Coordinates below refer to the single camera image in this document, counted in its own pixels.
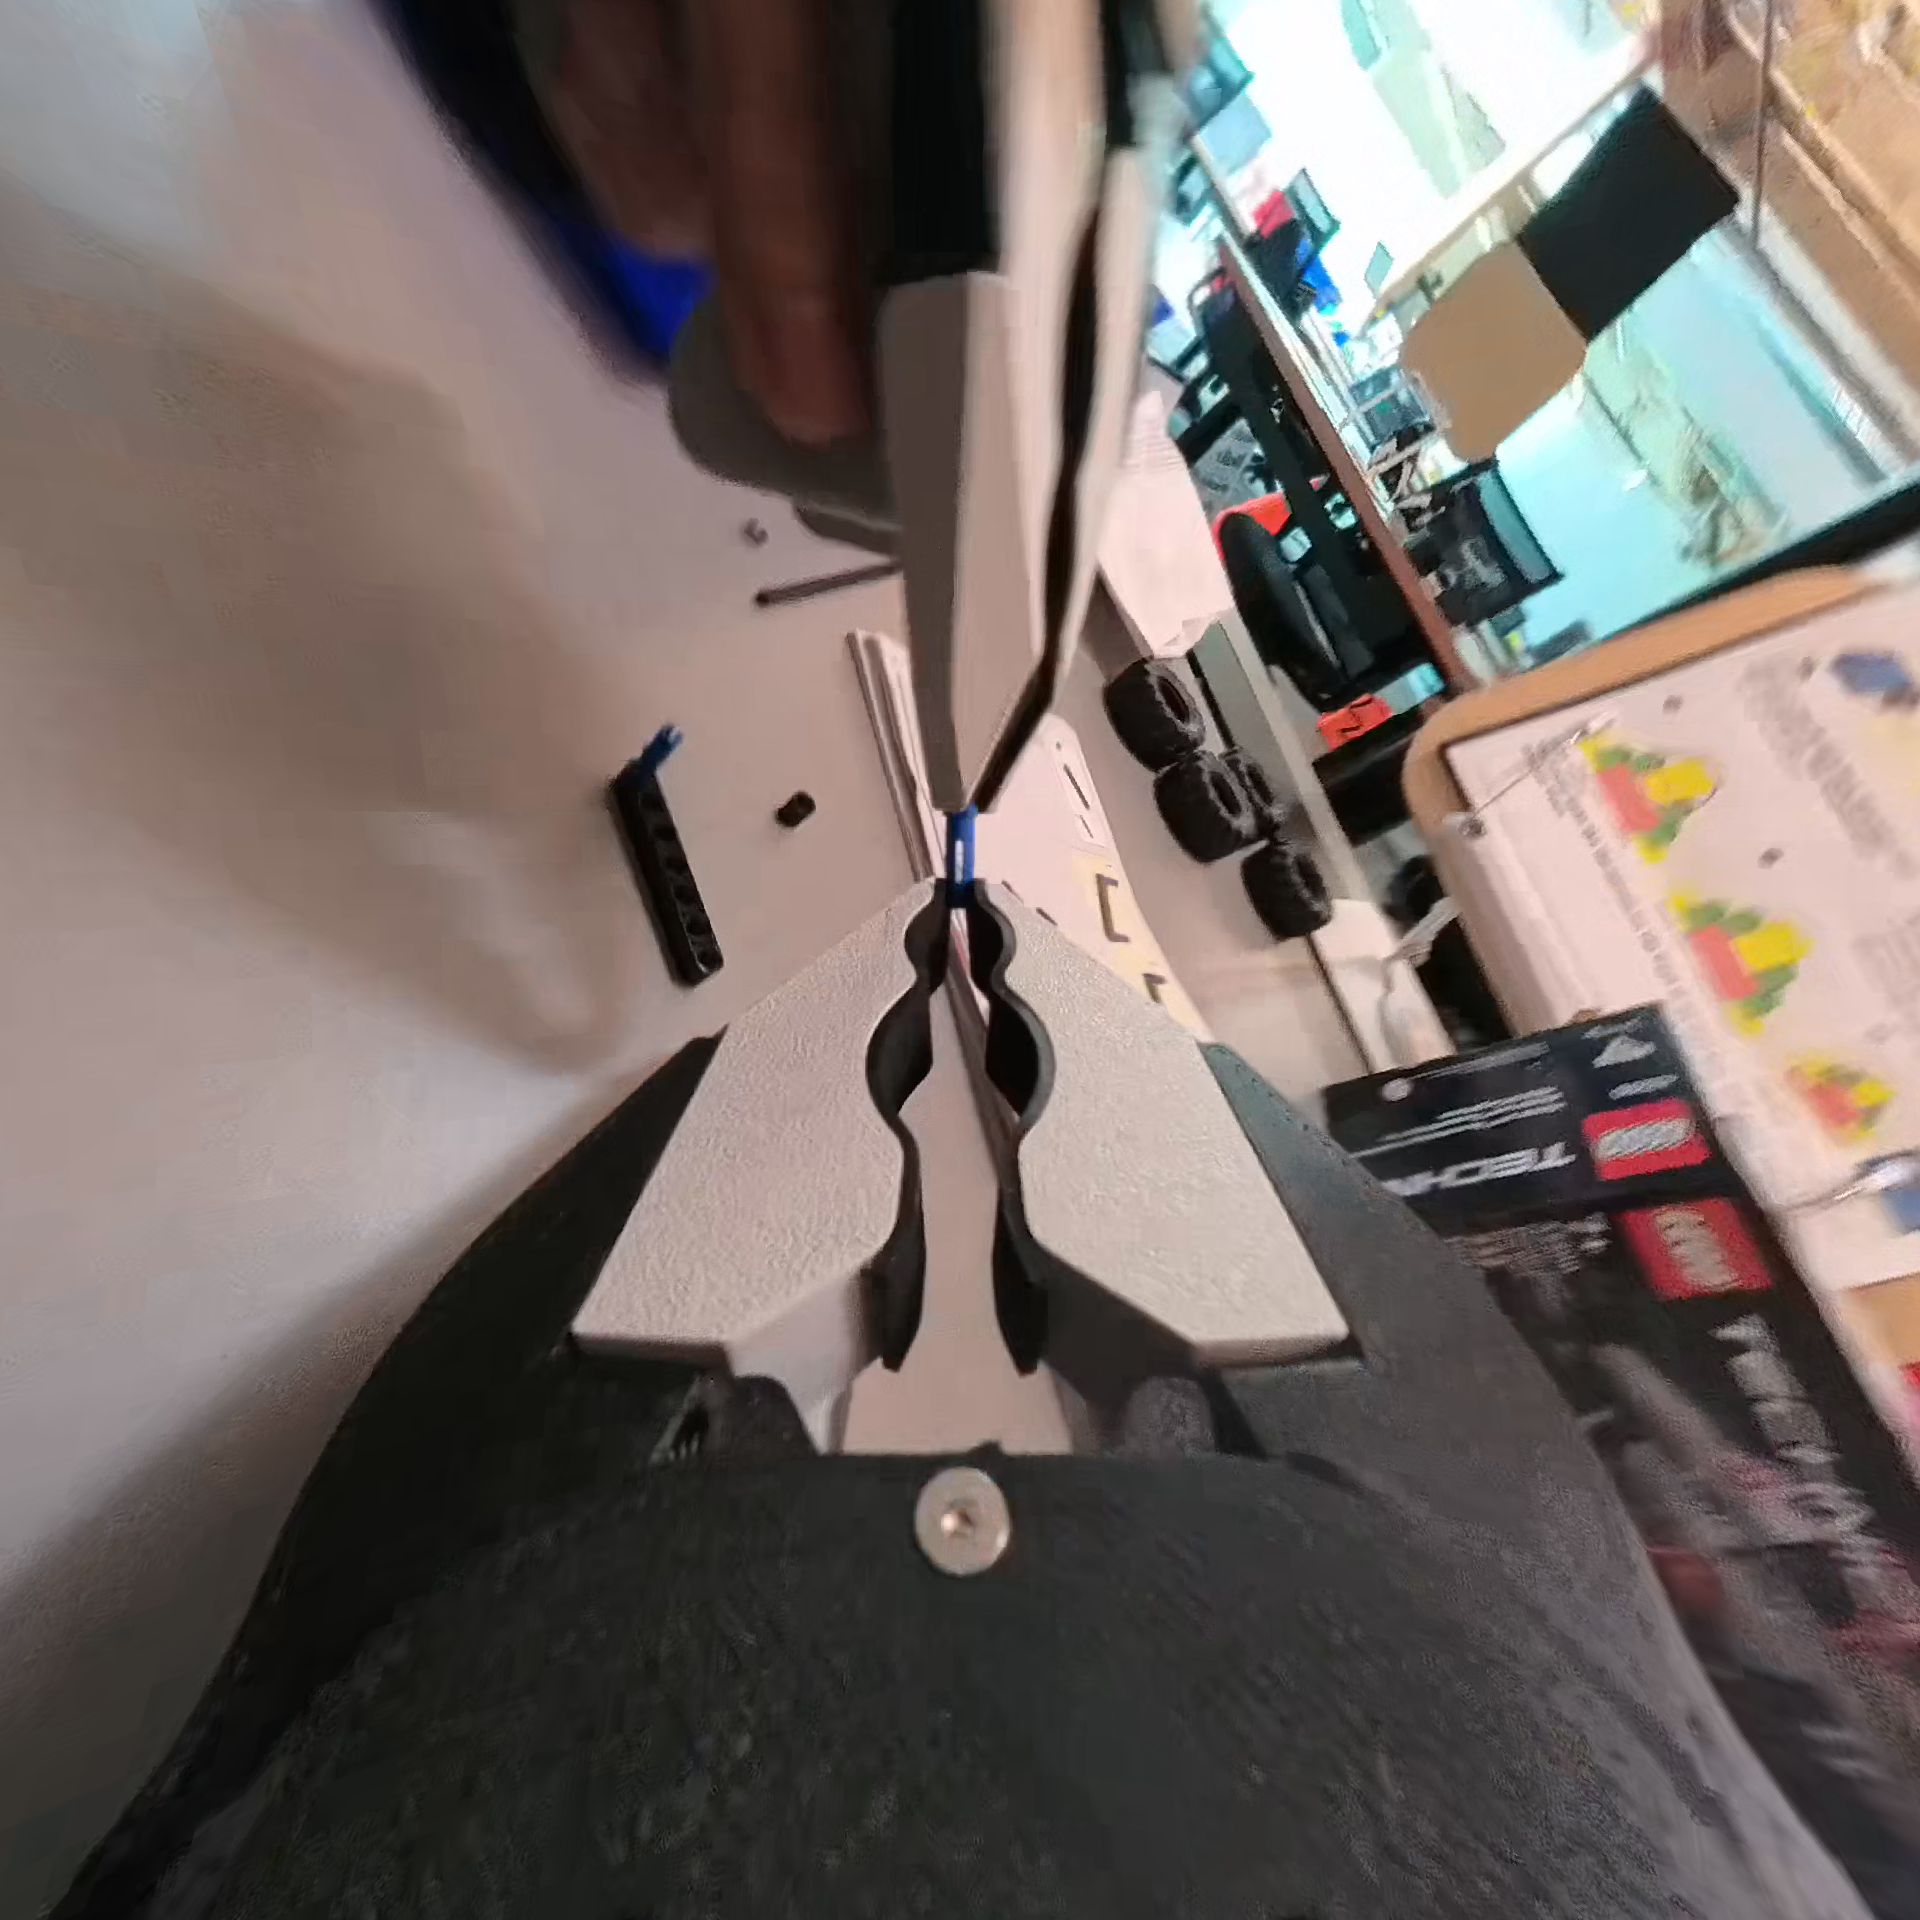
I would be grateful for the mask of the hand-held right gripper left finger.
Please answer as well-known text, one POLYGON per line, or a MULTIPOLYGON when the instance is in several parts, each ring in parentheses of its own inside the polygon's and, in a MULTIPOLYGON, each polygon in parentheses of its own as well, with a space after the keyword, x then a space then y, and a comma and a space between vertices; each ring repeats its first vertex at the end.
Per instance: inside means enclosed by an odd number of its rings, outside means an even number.
POLYGON ((904 1107, 932 1066, 949 899, 916 882, 719 1037, 569 1326, 594 1355, 776 1381, 837 1444, 925 1309, 904 1107))

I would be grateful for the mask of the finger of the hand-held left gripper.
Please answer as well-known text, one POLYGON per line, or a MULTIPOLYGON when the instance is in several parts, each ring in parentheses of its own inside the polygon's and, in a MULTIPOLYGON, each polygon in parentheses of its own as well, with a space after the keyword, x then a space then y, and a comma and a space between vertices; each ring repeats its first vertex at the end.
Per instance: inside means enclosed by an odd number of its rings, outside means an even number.
POLYGON ((1067 678, 1096 374, 1096 220, 1055 265, 932 274, 883 296, 883 452, 941 812, 995 807, 1067 678))
POLYGON ((1067 280, 1059 359, 1059 465, 1044 543, 1039 701, 1067 680, 1085 621, 1100 537, 1136 404, 1162 171, 1145 150, 1109 150, 1067 280))

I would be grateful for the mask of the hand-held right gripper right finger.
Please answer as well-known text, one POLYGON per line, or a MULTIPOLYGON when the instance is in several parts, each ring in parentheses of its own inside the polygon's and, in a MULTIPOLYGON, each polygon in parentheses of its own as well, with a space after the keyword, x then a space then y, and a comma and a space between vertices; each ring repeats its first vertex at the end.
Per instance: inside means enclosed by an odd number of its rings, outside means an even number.
POLYGON ((969 972, 1013 1122, 993 1297, 1019 1371, 1119 1407, 1348 1346, 1219 1048, 995 883, 969 891, 969 972))

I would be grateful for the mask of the black toy beam with holes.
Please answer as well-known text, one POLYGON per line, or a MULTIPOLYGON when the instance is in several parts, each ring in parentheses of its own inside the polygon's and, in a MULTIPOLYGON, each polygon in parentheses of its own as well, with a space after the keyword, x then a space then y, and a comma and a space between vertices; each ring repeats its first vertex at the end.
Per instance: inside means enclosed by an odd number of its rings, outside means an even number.
POLYGON ((668 972, 700 987, 724 968, 724 946, 663 782, 642 784, 629 766, 606 784, 613 827, 668 972))

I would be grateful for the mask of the white desk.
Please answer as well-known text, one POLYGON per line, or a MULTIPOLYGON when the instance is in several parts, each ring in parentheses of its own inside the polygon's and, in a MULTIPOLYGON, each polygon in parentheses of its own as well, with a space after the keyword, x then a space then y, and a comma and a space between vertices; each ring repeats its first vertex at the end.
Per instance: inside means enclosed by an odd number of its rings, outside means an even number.
POLYGON ((585 1256, 618 1097, 904 878, 728 517, 372 4, 5 4, 5 1914, 464 1241, 585 1256), (664 723, 700 987, 606 803, 664 723))

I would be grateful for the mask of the person's left hand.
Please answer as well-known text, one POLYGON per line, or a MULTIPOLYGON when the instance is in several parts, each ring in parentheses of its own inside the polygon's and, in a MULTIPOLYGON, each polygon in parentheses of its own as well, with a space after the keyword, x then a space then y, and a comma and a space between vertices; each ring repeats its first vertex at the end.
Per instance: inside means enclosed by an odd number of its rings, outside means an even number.
POLYGON ((631 243, 700 257, 740 386, 794 445, 871 424, 829 4, 565 4, 548 118, 631 243))

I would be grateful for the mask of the long black toy axle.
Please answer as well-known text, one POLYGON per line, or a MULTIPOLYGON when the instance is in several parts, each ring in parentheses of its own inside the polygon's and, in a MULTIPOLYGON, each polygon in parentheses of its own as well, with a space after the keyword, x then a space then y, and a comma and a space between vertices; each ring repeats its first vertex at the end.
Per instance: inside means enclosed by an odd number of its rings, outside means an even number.
POLYGON ((754 592, 753 603, 760 611, 813 603, 827 595, 841 595, 856 587, 884 586, 900 571, 897 560, 843 566, 827 574, 811 574, 784 586, 766 586, 754 592))

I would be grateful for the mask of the white paper sheet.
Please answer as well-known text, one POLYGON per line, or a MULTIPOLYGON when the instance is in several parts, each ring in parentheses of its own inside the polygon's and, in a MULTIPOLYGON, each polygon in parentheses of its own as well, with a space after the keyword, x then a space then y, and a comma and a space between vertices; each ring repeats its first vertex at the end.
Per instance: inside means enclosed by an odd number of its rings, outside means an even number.
POLYGON ((1165 391, 1134 400, 1100 534, 1100 583, 1142 658, 1183 657, 1234 615, 1214 523, 1169 435, 1165 391))

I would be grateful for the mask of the brown edged background table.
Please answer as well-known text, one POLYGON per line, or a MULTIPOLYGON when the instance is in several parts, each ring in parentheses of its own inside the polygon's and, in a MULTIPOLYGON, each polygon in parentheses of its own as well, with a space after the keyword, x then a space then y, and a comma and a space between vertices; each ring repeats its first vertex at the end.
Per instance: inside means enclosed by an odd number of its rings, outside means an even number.
POLYGON ((1401 507, 1332 409, 1304 334, 1262 280, 1234 229, 1219 237, 1232 309, 1198 300, 1209 358, 1255 435, 1293 523, 1364 631, 1401 624, 1454 693, 1481 686, 1476 661, 1406 550, 1401 507))

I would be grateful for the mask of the black and red chair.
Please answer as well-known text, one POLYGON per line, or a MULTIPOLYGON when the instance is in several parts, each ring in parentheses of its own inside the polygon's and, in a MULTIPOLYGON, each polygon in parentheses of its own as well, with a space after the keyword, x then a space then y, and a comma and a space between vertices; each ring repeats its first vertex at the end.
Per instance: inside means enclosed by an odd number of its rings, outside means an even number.
POLYGON ((1328 715, 1354 697, 1354 680, 1308 608, 1308 595, 1283 550, 1289 507, 1283 492, 1228 506, 1214 519, 1214 543, 1234 611, 1262 653, 1293 687, 1328 715))

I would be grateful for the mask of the toy building instruction booklet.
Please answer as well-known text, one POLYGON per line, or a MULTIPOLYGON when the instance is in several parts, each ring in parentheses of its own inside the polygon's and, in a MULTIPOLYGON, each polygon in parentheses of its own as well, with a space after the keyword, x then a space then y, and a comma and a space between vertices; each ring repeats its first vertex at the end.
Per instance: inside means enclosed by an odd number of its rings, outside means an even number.
MULTIPOLYGON (((941 878, 949 870, 949 824, 925 787, 907 646, 883 633, 852 631, 847 649, 912 869, 923 878, 941 878)), ((1056 925, 1076 947, 1158 1003, 1194 1040, 1214 1040, 1148 921, 1092 766, 1063 717, 1044 723, 995 811, 977 817, 973 866, 977 876, 1056 925)))

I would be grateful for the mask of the cardboard box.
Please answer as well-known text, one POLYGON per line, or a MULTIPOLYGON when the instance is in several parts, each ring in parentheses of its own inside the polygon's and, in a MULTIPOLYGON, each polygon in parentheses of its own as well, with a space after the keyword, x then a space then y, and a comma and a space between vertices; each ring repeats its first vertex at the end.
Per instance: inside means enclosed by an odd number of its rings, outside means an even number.
POLYGON ((1522 247, 1501 241, 1414 321, 1399 366, 1447 448, 1481 464, 1575 382, 1587 354, 1522 247))

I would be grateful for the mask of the black monitor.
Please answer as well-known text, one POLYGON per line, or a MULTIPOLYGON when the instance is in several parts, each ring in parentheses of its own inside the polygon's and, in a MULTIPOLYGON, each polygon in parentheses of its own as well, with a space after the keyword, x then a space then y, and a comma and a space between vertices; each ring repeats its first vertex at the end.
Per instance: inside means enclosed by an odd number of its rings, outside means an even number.
POLYGON ((1716 159, 1639 85, 1520 227, 1518 247, 1591 343, 1737 206, 1740 192, 1716 159))

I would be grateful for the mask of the black toy set box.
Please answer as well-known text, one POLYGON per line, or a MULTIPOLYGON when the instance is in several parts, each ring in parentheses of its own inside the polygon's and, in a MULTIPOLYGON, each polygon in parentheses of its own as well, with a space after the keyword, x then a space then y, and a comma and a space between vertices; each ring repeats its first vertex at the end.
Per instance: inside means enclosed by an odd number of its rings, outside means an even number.
POLYGON ((1873 1914, 1917 1914, 1917 1506, 1655 1005, 1324 1089, 1483 1271, 1748 1744, 1873 1914))

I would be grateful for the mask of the white illustrated card board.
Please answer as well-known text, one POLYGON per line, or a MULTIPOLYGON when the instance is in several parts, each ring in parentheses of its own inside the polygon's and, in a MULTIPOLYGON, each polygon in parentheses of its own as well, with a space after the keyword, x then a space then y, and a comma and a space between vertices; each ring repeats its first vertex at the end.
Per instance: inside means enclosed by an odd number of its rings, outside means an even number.
POLYGON ((1812 566, 1447 703, 1403 797, 1516 1030, 1659 1003, 1914 1421, 1917 587, 1812 566))

